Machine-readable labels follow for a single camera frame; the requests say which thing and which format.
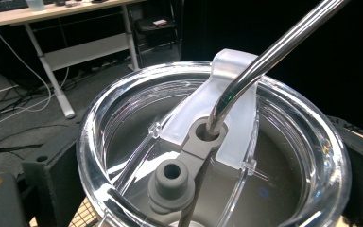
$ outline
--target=dark floor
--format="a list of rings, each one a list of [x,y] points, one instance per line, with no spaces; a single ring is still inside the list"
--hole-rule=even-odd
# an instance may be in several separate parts
[[[144,66],[179,61],[177,51],[177,48],[165,47],[147,51],[144,54]],[[79,122],[100,91],[116,79],[131,73],[128,64],[130,60],[116,62],[99,69],[96,73],[67,80],[63,87],[67,87],[65,93],[76,112],[73,119],[64,117],[55,97],[47,103],[47,95],[34,97],[23,107],[17,105],[14,111],[0,113],[0,172],[11,173],[14,176],[21,173],[21,162],[27,155],[64,128]],[[13,88],[13,85],[0,75],[0,109],[12,104],[25,93],[25,89],[16,85]],[[25,110],[38,102],[41,104]]]

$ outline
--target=wooden surface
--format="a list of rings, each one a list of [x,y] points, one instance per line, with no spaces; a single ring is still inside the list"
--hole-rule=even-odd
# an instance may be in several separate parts
[[[76,13],[82,13],[91,10],[104,9],[109,7],[116,7],[140,0],[108,0],[103,3],[91,3],[88,1],[80,1],[79,5],[73,7],[55,6],[55,4],[45,5],[45,10],[40,12],[33,12],[30,8],[16,9],[10,11],[0,12],[0,26],[4,25],[21,25],[51,18],[57,18]]]

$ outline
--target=desk leg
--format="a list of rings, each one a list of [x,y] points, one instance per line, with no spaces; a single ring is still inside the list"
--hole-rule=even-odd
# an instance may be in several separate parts
[[[37,39],[34,36],[34,33],[31,30],[31,27],[29,24],[25,24],[26,27],[26,31],[28,36],[30,37],[34,48],[37,51],[38,57],[40,58],[41,63],[43,64],[43,69],[45,70],[46,74],[49,77],[49,80],[51,81],[52,86],[54,87],[55,90],[55,95],[56,98],[60,104],[60,107],[64,113],[64,116],[66,118],[73,118],[76,114],[73,111],[72,106],[70,105],[69,100],[67,99],[66,95],[64,94],[63,90],[61,89],[61,87],[58,84],[58,81],[55,78],[54,73],[51,70],[51,67],[49,66],[49,64],[46,62],[45,57],[43,55],[42,50],[40,49],[40,46],[38,45]]]
[[[131,70],[137,71],[140,68],[138,67],[138,61],[137,61],[137,54],[135,53],[135,46],[134,46],[134,40],[132,38],[131,28],[130,28],[130,20],[129,20],[129,13],[126,5],[122,5],[122,11],[123,11],[123,23],[125,24],[125,30],[126,30],[126,37],[128,39],[128,45],[129,45],[129,52],[131,57]]]

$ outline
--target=desk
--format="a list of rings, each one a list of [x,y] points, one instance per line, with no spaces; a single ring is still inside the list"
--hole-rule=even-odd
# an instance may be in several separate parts
[[[54,87],[55,95],[58,102],[60,103],[63,114],[67,118],[73,118],[76,114],[63,90],[59,86],[53,70],[58,70],[64,67],[68,67],[70,65],[106,56],[125,49],[128,49],[130,52],[130,69],[134,71],[138,70],[138,61],[136,58],[134,41],[130,29],[130,21],[126,4],[139,1],[143,0],[108,0],[99,4],[80,2],[80,5],[73,6],[71,8],[57,7],[55,6],[55,4],[49,4],[45,5],[45,11],[42,12],[32,12],[30,8],[16,9],[0,12],[0,26],[11,25],[26,27],[26,32],[37,51],[38,57],[43,65],[43,69],[45,70],[52,86]],[[88,42],[86,44],[71,46],[49,53],[42,52],[37,42],[37,39],[35,38],[34,33],[29,26],[29,24],[33,22],[110,7],[122,8],[123,21],[126,33],[93,42]]]

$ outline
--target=chair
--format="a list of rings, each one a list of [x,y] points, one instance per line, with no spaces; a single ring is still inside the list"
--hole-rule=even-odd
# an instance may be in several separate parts
[[[143,18],[134,20],[132,18],[132,12],[130,13],[136,52],[139,56],[141,67],[144,67],[141,47],[146,44],[149,45],[149,37],[156,41],[165,37],[169,43],[169,48],[172,48],[173,43],[179,43],[178,27],[174,17],[172,0],[148,0],[144,3],[146,5],[143,10],[146,17],[143,16]],[[162,20],[166,21],[166,23],[158,26],[154,24],[155,22]],[[156,43],[154,44],[154,47],[164,44],[161,42],[153,42],[152,39],[151,42]]]

